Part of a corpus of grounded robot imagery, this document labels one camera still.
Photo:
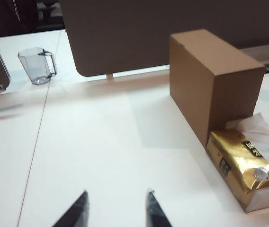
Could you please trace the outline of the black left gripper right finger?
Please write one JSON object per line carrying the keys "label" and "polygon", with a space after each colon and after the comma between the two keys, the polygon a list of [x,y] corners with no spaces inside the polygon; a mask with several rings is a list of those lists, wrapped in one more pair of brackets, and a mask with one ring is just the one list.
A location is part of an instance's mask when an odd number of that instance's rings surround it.
{"label": "black left gripper right finger", "polygon": [[145,211],[147,227],[172,227],[152,189],[149,189],[146,194]]}

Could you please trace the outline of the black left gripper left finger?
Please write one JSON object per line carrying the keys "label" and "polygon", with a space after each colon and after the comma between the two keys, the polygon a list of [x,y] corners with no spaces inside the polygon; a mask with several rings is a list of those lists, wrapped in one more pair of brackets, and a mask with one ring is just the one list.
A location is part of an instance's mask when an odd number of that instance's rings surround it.
{"label": "black left gripper left finger", "polygon": [[89,222],[90,203],[87,191],[68,208],[53,227],[87,227]]}

